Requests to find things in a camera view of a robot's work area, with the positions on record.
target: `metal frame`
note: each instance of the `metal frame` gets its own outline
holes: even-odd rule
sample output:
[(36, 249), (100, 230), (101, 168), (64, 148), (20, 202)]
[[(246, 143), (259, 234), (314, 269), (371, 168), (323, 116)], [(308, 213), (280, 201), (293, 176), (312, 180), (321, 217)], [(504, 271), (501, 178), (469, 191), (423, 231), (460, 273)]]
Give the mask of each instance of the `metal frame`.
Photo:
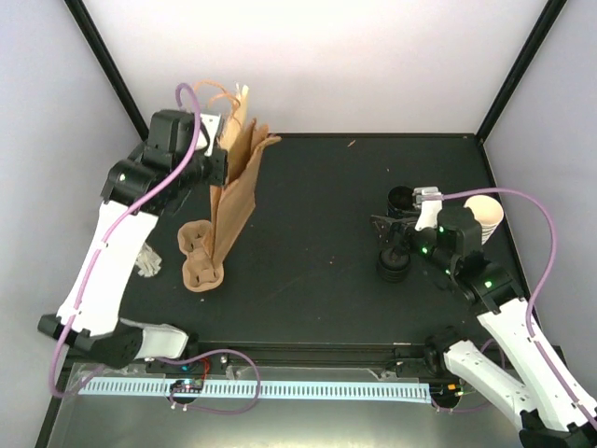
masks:
[[(143, 119), (137, 104), (122, 78), (118, 67), (112, 59), (110, 52), (105, 45), (98, 29), (93, 23), (93, 19), (88, 12), (83, 0), (64, 0), (68, 6), (73, 18), (75, 19), (81, 33), (85, 36), (90, 45), (93, 54), (98, 60), (98, 63), (104, 70), (112, 88), (116, 92), (122, 106), (126, 110), (132, 124), (139, 133), (141, 139), (147, 139), (148, 128)], [(535, 27), (529, 34), (524, 46), (519, 53), (516, 61), (512, 65), (507, 78), (505, 79), (500, 91), (493, 100), (486, 117), (484, 118), (479, 130), (476, 134), (469, 134), (470, 138), (475, 138), (479, 151), (485, 161), (487, 175), (492, 186), (495, 186), (495, 179), (487, 158), (484, 147), (484, 142), (490, 135), (495, 123), (499, 120), (502, 112), (507, 106), (507, 102), (518, 87), (524, 73), (531, 64), (533, 58), (538, 52), (541, 44), (545, 40), (551, 26), (556, 21), (566, 0), (548, 0), (545, 4), (541, 15), (538, 17)], [(289, 134), (288, 136), (313, 136), (312, 134)], [(399, 136), (400, 134), (380, 134), (381, 136)], [(456, 134), (445, 134), (446, 137), (459, 136)], [(507, 228), (507, 236), (510, 244), (510, 250), (514, 255), (517, 264), (517, 269), (522, 273), (521, 261), (514, 245), (512, 233), (504, 220), (504, 225)], [(525, 295), (528, 297), (529, 288), (523, 282), (522, 284)], [(260, 366), (285, 366), (285, 367), (352, 367), (352, 368), (366, 368), (377, 371), (379, 374), (391, 371), (398, 377), (402, 378), (418, 378), (421, 382), (430, 384), (449, 384), (453, 383), (454, 377), (447, 376), (436, 378), (430, 375), (424, 364), (423, 346), (421, 344), (273, 344), (273, 343), (214, 343), (214, 342), (199, 342), (201, 349), (210, 350), (214, 348), (233, 348), (243, 351), (250, 358), (252, 358), (257, 365)], [(558, 355), (563, 359), (562, 350), (559, 346), (554, 346)], [(497, 349), (488, 349), (485, 355), (498, 362), (499, 352)], [(58, 380), (59, 387), (65, 387), (71, 373), (74, 363), (85, 362), (86, 359), (69, 353), (64, 362), (62, 371)], [(230, 365), (243, 365), (239, 359), (227, 359), (225, 363), (220, 366), (214, 366), (215, 370), (221, 372), (226, 370)], [(180, 372), (168, 371), (166, 366), (148, 366), (154, 372), (162, 371), (166, 376), (180, 376)], [(51, 399), (49, 403), (46, 418), (42, 424), (39, 438), (35, 448), (44, 448), (48, 446), (51, 430), (60, 410), (61, 401), (59, 399)]]

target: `cable clip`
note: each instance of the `cable clip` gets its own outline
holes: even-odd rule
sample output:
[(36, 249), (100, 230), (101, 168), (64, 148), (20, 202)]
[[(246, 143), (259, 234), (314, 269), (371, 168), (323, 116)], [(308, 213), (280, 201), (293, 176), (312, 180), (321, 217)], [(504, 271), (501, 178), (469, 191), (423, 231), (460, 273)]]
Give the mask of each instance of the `cable clip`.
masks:
[(418, 187), (414, 189), (412, 195), (414, 196), (414, 208), (417, 210), (421, 210), (425, 201), (441, 201), (443, 199), (443, 195), (437, 187)]
[(92, 243), (95, 250), (105, 250), (108, 248), (108, 243), (104, 243), (102, 240), (97, 240)]
[(67, 319), (71, 318), (72, 316), (79, 316), (83, 314), (83, 310), (80, 308), (75, 308), (74, 306), (69, 306), (68, 308), (61, 308), (60, 316), (65, 317)]

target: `black clamp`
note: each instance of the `black clamp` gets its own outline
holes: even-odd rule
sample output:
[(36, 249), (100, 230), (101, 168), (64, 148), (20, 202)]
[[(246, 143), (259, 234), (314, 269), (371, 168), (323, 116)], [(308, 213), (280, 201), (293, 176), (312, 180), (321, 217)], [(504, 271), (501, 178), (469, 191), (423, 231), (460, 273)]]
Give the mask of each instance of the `black clamp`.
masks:
[[(194, 130), (194, 117), (188, 112), (161, 110), (151, 118), (147, 140), (137, 146), (127, 159), (119, 161), (108, 173), (102, 189), (105, 202), (131, 205), (156, 187), (185, 157)], [(215, 144), (204, 126), (201, 132), (208, 142), (214, 140), (210, 157), (197, 150), (183, 172), (168, 187), (141, 207), (141, 211), (161, 215), (174, 213), (184, 203), (195, 185), (222, 186), (228, 171), (228, 152)]]
[(455, 343), (466, 341), (458, 334), (454, 327), (447, 327), (443, 331), (425, 340), (423, 358), (425, 367), (433, 376), (440, 377), (448, 373), (444, 353), (450, 350)]
[[(56, 315), (42, 315), (37, 330), (58, 341), (64, 325)], [(134, 361), (143, 343), (143, 329), (118, 322), (109, 335), (90, 336), (87, 329), (71, 329), (65, 343), (75, 352), (113, 369), (122, 369)]]
[(465, 207), (443, 208), (437, 227), (415, 230), (418, 214), (414, 205), (406, 212), (399, 207), (413, 201), (413, 190), (396, 188), (388, 196), (388, 215), (372, 216), (380, 254), (377, 270), (389, 282), (406, 278), (410, 255), (418, 255), (434, 267), (435, 283), (463, 297), (476, 314), (498, 314), (504, 303), (522, 298), (520, 285), (509, 272), (485, 258), (481, 226)]
[(522, 429), (519, 432), (524, 448), (592, 448), (597, 446), (597, 431), (585, 423), (578, 427), (572, 423), (568, 431), (547, 429), (537, 409), (521, 412)]

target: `black cup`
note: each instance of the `black cup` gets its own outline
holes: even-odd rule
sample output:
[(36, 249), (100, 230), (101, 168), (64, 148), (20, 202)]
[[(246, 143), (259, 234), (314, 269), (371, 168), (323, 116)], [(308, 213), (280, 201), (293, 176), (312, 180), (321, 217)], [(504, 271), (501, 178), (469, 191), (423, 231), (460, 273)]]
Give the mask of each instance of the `black cup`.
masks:
[(417, 214), (412, 204), (414, 189), (405, 186), (394, 187), (388, 193), (388, 217), (401, 219)]

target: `white wall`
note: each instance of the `white wall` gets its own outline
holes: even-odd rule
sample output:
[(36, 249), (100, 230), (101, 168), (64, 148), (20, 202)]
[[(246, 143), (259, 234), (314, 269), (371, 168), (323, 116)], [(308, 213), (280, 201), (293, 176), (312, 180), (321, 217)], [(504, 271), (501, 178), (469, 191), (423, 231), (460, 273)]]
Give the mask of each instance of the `white wall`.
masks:
[(278, 133), (473, 133), (546, 0), (85, 3), (147, 120), (211, 78)]
[(107, 171), (138, 135), (63, 2), (5, 1), (0, 40), (0, 444), (29, 448), (53, 348), (37, 320), (75, 281)]
[[(597, 2), (567, 3), (487, 148), (501, 186), (539, 198), (553, 215), (558, 257), (538, 312), (572, 372), (597, 394)], [(507, 213), (533, 286), (545, 267), (548, 233), (527, 203)]]

